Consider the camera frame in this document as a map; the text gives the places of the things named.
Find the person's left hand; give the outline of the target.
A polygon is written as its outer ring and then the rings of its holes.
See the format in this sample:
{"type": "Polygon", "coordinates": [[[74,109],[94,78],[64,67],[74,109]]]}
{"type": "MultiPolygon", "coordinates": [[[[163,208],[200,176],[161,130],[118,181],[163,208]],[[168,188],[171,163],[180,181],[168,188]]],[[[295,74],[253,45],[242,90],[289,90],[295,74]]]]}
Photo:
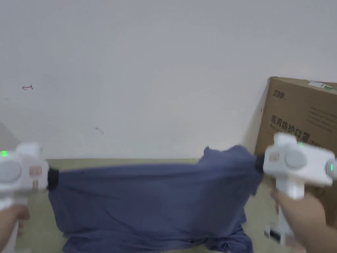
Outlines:
{"type": "Polygon", "coordinates": [[[12,205],[0,211],[0,230],[2,235],[11,234],[18,220],[27,220],[29,209],[25,205],[12,205]]]}

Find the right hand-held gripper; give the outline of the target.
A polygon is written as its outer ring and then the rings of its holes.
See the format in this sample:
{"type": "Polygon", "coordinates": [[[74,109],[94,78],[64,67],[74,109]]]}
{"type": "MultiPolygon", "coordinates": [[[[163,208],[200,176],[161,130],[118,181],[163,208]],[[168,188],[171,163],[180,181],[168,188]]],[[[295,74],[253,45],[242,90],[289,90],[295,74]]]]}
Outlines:
{"type": "MultiPolygon", "coordinates": [[[[263,172],[276,179],[277,190],[292,199],[304,197],[305,185],[331,186],[336,180],[336,158],[332,151],[298,142],[289,134],[276,133],[273,145],[264,154],[263,172]]],[[[326,234],[297,237],[282,211],[278,211],[275,227],[267,226],[264,233],[280,245],[336,246],[336,229],[328,226],[326,234]]]]}

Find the person's right hand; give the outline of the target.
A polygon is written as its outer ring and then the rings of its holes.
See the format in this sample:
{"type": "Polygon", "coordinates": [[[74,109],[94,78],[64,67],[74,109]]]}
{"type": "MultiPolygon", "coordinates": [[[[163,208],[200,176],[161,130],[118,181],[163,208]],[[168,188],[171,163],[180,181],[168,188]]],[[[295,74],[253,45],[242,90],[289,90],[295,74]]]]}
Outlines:
{"type": "Polygon", "coordinates": [[[325,211],[321,202],[309,193],[301,199],[292,199],[274,189],[271,192],[277,210],[282,211],[286,221],[297,237],[309,238],[326,234],[325,211]]]}

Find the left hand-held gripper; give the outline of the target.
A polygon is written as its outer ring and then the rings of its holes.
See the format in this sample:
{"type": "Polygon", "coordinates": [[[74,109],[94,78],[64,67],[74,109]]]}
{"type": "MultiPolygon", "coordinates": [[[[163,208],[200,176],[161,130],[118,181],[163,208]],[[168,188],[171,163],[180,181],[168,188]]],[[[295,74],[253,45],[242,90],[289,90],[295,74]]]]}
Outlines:
{"type": "Polygon", "coordinates": [[[54,190],[59,170],[49,166],[38,143],[23,142],[0,152],[0,210],[27,207],[32,193],[54,190]]]}

